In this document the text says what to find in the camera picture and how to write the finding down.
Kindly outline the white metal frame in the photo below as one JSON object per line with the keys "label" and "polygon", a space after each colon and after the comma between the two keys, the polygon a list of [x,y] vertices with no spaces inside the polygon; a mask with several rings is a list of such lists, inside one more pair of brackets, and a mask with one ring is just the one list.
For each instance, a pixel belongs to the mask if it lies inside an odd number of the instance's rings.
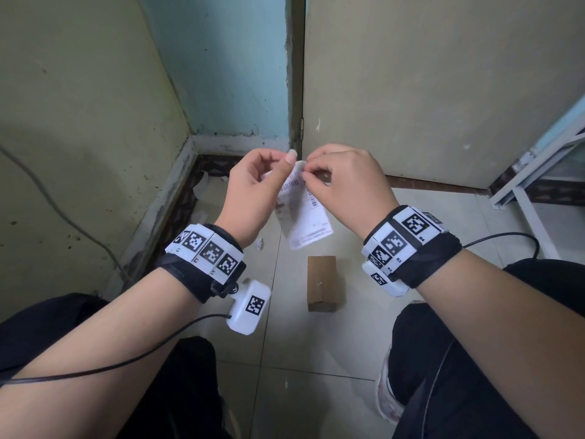
{"label": "white metal frame", "polygon": [[585,206],[585,127],[560,136],[490,198],[495,209],[511,201],[517,203],[544,258],[560,260],[535,204]]}

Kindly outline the person's right forearm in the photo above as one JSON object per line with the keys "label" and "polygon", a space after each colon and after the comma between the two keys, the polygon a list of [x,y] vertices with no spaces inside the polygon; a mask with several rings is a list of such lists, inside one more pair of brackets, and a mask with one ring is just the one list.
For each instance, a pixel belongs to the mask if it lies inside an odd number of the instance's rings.
{"label": "person's right forearm", "polygon": [[465,249],[417,290],[540,439],[585,436],[585,317]]}

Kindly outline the right wristband with square markers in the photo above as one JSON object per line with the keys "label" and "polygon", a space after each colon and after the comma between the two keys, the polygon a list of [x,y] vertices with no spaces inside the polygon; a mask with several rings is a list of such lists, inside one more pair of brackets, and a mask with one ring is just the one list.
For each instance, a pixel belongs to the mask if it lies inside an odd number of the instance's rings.
{"label": "right wristband with square markers", "polygon": [[459,238],[429,212],[401,205],[365,239],[362,255],[386,276],[417,288],[463,250]]}

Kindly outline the white printed paper label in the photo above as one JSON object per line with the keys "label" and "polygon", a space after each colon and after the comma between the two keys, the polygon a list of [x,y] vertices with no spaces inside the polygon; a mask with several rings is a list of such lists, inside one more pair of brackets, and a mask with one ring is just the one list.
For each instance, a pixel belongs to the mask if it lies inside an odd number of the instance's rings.
{"label": "white printed paper label", "polygon": [[297,161],[278,193],[275,215],[291,250],[299,250],[333,234],[324,206],[307,189],[304,161]]}

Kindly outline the person's left forearm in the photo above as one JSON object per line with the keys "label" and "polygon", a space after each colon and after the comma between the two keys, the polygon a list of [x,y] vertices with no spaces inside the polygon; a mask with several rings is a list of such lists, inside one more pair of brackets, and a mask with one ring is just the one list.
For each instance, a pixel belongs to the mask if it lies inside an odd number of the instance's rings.
{"label": "person's left forearm", "polygon": [[[179,280],[157,268],[12,377],[60,376],[130,360],[195,319],[201,304]],[[178,341],[117,369],[0,384],[0,439],[117,437]]]}

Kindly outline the beige door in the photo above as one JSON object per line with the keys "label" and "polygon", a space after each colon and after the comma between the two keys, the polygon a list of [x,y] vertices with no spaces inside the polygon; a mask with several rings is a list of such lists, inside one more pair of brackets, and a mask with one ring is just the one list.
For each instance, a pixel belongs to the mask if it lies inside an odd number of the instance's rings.
{"label": "beige door", "polygon": [[487,188],[585,94],[585,0],[310,0],[303,157]]}

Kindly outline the left wristband with square markers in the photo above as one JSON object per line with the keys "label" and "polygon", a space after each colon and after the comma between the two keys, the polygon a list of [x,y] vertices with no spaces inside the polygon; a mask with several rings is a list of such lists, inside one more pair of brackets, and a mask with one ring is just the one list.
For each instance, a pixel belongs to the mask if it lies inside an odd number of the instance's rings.
{"label": "left wristband with square markers", "polygon": [[202,304],[225,298],[246,269],[237,241],[213,224],[190,224],[165,248],[155,267],[185,286]]}

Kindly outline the person's left hand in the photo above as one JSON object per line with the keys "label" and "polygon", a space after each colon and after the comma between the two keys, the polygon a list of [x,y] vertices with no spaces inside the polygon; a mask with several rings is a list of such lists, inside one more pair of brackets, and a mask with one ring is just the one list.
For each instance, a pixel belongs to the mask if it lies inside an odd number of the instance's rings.
{"label": "person's left hand", "polygon": [[241,248],[255,241],[276,205],[283,186],[276,184],[276,164],[286,154],[256,148],[230,170],[225,201],[215,225],[230,234]]}

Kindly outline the small brown cardboard box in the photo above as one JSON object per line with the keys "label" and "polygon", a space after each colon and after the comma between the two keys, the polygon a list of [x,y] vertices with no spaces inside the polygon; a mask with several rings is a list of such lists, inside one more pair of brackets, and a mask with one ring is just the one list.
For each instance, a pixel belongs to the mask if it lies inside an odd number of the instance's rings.
{"label": "small brown cardboard box", "polygon": [[339,307],[335,256],[307,258],[307,306],[309,312],[335,312]]}

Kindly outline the person's right hand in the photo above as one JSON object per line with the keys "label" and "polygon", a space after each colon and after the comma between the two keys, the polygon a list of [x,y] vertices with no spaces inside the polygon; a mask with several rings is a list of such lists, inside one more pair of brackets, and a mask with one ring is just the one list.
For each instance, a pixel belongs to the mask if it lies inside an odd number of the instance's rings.
{"label": "person's right hand", "polygon": [[382,168],[367,150],[329,143],[307,157],[303,170],[332,173],[336,199],[318,201],[362,241],[399,207]]}

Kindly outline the person's left leg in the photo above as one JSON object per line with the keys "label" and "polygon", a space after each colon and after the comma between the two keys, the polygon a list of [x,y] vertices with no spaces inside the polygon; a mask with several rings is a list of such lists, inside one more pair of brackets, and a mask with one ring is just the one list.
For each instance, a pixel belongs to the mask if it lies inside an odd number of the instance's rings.
{"label": "person's left leg", "polygon": [[[71,293],[38,302],[0,323],[0,380],[107,305]],[[225,430],[216,354],[202,337],[182,338],[116,439],[232,439]]]}

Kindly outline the person's right leg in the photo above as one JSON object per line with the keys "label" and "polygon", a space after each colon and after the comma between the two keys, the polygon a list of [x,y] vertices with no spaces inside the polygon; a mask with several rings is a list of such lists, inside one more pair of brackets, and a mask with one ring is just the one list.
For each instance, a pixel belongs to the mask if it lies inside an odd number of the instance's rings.
{"label": "person's right leg", "polygon": [[397,317],[387,370],[406,416],[392,439],[538,439],[426,303]]}

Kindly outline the wristband with square markers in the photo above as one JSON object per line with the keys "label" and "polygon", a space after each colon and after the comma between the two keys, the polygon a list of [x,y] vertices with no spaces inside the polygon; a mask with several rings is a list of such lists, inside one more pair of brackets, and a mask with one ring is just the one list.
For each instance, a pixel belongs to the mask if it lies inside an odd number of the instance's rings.
{"label": "wristband with square markers", "polygon": [[365,239],[362,255],[386,276],[417,288],[463,250],[459,238],[429,212],[401,205]]}
{"label": "wristband with square markers", "polygon": [[202,304],[225,298],[246,269],[237,241],[213,224],[190,224],[165,248],[155,267],[185,286]]}

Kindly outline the person's leg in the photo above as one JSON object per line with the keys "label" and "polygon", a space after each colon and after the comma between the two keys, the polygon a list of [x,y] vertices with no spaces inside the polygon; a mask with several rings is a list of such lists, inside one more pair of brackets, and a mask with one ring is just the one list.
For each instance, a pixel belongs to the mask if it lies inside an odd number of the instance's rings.
{"label": "person's leg", "polygon": [[538,439],[426,303],[397,317],[387,370],[406,416],[392,439]]}
{"label": "person's leg", "polygon": [[[0,380],[107,305],[71,293],[38,302],[0,323]],[[225,430],[216,354],[202,337],[182,338],[116,439],[232,439]]]}

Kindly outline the person's pink white shoe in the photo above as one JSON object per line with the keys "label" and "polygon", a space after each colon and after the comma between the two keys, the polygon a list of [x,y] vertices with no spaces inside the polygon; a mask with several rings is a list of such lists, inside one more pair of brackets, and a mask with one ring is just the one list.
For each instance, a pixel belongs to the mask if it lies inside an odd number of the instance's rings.
{"label": "person's pink white shoe", "polygon": [[404,406],[395,398],[388,379],[388,359],[392,345],[385,353],[380,374],[376,380],[375,402],[379,415],[386,421],[397,425],[404,412]]}

